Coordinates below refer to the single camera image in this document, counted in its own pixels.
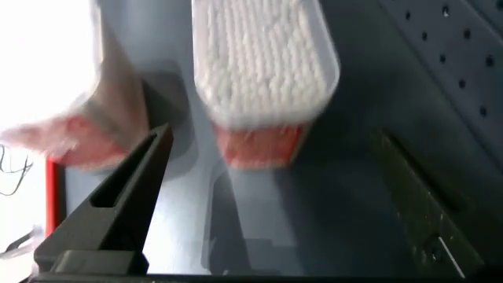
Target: cotton swab container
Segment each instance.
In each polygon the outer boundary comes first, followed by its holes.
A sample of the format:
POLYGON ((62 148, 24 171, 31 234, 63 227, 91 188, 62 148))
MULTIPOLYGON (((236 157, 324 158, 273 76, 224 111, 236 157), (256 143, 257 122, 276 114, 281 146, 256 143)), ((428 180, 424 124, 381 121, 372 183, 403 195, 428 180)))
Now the cotton swab container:
POLYGON ((290 164, 340 77, 318 0, 193 0, 194 82, 231 167, 290 164))

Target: red packaging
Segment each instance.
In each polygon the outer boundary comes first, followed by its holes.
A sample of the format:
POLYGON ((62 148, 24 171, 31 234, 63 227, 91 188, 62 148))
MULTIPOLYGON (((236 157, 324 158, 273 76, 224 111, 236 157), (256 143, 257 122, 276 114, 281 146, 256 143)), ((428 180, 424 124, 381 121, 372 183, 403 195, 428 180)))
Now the red packaging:
POLYGON ((214 124, 218 148, 236 169, 284 167, 296 156, 307 125, 227 130, 214 124))

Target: hole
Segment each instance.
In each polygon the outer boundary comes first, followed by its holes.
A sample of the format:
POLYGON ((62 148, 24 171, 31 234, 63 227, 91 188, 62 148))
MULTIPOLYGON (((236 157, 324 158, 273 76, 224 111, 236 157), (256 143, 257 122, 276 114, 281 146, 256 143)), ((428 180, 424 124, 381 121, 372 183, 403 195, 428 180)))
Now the hole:
POLYGON ((487 116, 487 109, 484 106, 480 106, 479 113, 483 118, 486 118, 487 116))
POLYGON ((463 36, 465 39, 470 39, 472 37, 472 31, 469 28, 463 31, 463 36))
POLYGON ((466 87, 466 82, 465 82, 464 79, 460 79, 458 84, 459 84, 460 88, 465 88, 466 87))
POLYGON ((442 15, 443 15, 444 17, 449 17, 449 16, 450 16, 450 14, 449 14, 449 6, 444 5, 444 6, 442 7, 442 15))
POLYGON ((488 55, 486 57, 486 66, 487 67, 493 67, 494 66, 494 56, 493 55, 488 55))

